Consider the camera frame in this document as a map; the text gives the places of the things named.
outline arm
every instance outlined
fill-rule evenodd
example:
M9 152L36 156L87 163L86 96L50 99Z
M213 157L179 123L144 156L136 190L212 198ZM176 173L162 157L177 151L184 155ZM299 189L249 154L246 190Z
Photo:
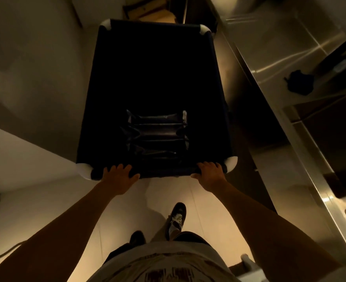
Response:
M231 214L270 281L318 281L342 265L300 229L229 184L220 164L198 163L191 177Z
M104 168L103 179L86 196L42 228L0 264L0 281L66 282L79 262L105 207L138 179L131 166Z

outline person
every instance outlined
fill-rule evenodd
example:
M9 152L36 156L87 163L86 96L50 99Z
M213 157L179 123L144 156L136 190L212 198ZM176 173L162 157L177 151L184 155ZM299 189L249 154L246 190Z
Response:
M269 281L346 280L346 267L297 227L229 184L220 164L198 166L201 174L192 178L229 211ZM0 281L67 281L105 207L139 179L139 174L129 178L131 168L104 168L102 180L86 196L0 264ZM146 243L142 232L135 232L88 281L238 281L202 237L182 232L185 217L185 205L176 204L162 229L164 241Z

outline white t-shirt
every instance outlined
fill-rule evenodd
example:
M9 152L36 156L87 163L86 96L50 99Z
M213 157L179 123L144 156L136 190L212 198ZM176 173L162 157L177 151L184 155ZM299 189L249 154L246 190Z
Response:
M210 246L196 242L151 242L119 254L87 282L240 281ZM346 281L346 267L320 282Z

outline hand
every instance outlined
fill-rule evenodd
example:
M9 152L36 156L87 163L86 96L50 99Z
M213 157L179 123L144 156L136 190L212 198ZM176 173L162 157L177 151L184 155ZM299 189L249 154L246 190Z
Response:
M219 182L226 181L223 169L219 163L215 165L213 162L204 161L197 165L202 171L202 175L193 173L191 178L197 179L204 190L212 192Z
M113 195L123 195L140 177L140 174L135 174L129 178L131 168L130 164L125 168L123 168L123 164L120 164L118 167L113 165L108 172L108 168L105 167L103 178L99 184L106 186L107 189L112 191Z

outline shoe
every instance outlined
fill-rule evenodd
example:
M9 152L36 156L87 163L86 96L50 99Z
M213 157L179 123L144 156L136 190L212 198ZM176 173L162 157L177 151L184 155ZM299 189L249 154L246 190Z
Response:
M134 247L146 244L146 238L144 237L141 230L137 230L131 235L130 244Z
M170 214L170 219L171 221L168 224L165 232L165 237L167 240L170 240L169 229L171 225L175 226L179 230L182 230L182 227L184 226L186 219L186 206L184 203L177 203L174 206L172 213Z

